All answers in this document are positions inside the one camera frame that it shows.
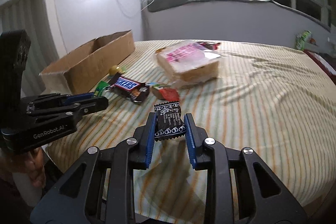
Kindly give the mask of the person's left hand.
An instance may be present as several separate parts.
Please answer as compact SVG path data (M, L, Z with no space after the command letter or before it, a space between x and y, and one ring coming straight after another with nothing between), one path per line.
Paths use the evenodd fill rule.
M31 152L14 155L10 151L1 148L1 179L11 181L13 173L27 174L35 188L44 188L46 175L43 150L36 148Z

